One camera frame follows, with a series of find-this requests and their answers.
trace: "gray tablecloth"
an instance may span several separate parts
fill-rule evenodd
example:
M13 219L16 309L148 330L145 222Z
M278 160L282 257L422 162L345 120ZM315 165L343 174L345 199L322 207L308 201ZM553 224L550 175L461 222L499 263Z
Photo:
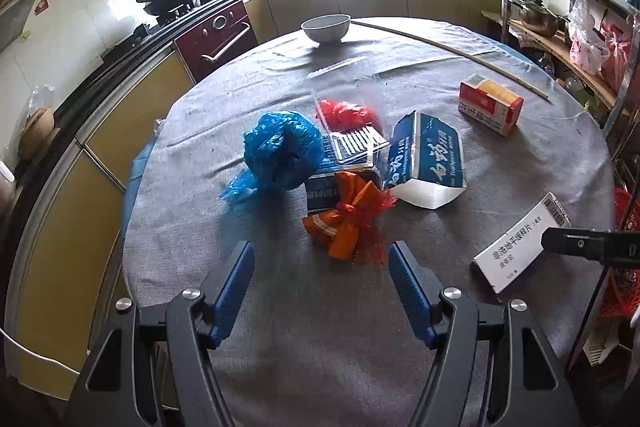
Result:
M337 268L301 224L304 187L236 206L218 199L242 168L242 133L268 110L313 117L307 73L367 55L390 122L420 109L462 136L468 189L438 210L399 201L381 219L385 245L403 239L445 284L497 301L470 264L552 191L575 227L611 228L613 181L598 127L539 68L447 23L368 19L481 55L549 95L549 102L474 62L413 39L351 25L319 48L302 32L277 38L216 71L172 107L140 186L123 264L141 305L198 285L238 240L257 260L232 336L212 360L232 414L253 426L399 426L408 423L433 353L413 335L386 268ZM481 71L525 99L508 138L458 111L460 81ZM600 268L542 254L501 294L533 309L566 357ZM479 349L463 425L474 425L484 378Z

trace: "kitchen counter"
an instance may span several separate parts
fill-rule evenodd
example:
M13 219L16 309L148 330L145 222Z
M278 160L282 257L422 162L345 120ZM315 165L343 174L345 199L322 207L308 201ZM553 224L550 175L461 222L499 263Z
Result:
M213 13L232 6L238 1L240 0L213 0L158 30L119 60L98 67L55 111L56 129L50 137L48 147L34 161L22 162L16 169L18 187L14 206L7 212L0 224L0 251L2 252L0 257L0 288L2 288L0 291L0 313L2 317L4 317L6 289L22 232L43 187L63 153L75 140L78 130L120 84L158 51L191 27L203 22ZM4 351L0 351L2 351L0 365L4 366Z

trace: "blue plastic bag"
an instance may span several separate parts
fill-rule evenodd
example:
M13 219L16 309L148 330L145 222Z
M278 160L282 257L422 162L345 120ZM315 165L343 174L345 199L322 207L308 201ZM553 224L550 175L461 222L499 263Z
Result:
M298 112L268 112L244 133L243 169L220 194L241 200L259 188L293 190L309 178L324 159L322 134Z

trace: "blue gripper pad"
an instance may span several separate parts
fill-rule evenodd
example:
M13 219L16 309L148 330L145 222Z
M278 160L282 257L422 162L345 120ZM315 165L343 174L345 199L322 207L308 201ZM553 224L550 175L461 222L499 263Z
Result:
M231 335L254 269L255 250L251 244L247 244L213 307L214 326L209 336L216 347Z
M415 336L422 340L427 347L433 349L436 333L431 324L431 307L411 268L396 245L389 247L388 265L389 274L396 286L404 313L409 319Z

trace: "stove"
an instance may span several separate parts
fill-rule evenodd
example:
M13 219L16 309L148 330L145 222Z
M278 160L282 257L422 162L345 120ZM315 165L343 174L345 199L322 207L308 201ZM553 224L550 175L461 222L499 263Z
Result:
M200 6L200 0L190 0L188 3L181 4L180 6L175 7L170 12L165 13L164 15L156 17L158 24L156 26L151 26L148 23L141 24L133 33L122 39L117 44L114 44L111 48L106 50L103 54L100 55L102 61L105 64L111 64L115 62L120 57L125 55L128 51L139 46L144 42L149 36L156 33L161 28L177 21L179 18L184 17L187 13L192 10L198 8Z

